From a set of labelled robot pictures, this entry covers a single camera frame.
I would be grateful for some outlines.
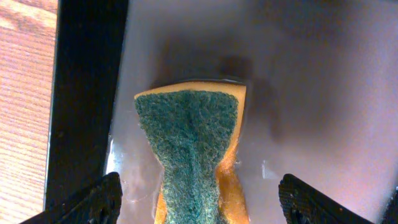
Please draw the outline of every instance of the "black frame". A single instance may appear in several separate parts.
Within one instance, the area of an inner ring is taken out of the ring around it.
[[[128,2],[58,3],[45,209],[104,174]]]

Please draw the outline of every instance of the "yellow foam layer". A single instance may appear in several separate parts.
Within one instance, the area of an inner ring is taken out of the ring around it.
[[[229,224],[248,224],[249,217],[246,210],[243,191],[238,177],[234,173],[234,163],[236,161],[236,150],[239,141],[239,132],[241,130],[244,99],[246,97],[246,87],[231,83],[215,83],[215,82],[186,82],[169,86],[163,86],[153,90],[148,90],[134,96],[136,99],[142,95],[156,93],[171,93],[182,90],[196,91],[217,91],[233,95],[238,99],[238,120],[231,136],[229,147],[223,160],[216,169],[216,180],[220,188],[219,207],[221,213],[226,217]],[[163,199],[162,191],[160,191],[155,224],[163,224],[167,215],[167,205]]]

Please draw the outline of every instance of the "wood grain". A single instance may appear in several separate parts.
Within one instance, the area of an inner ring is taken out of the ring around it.
[[[42,211],[56,0],[0,0],[0,223]]]

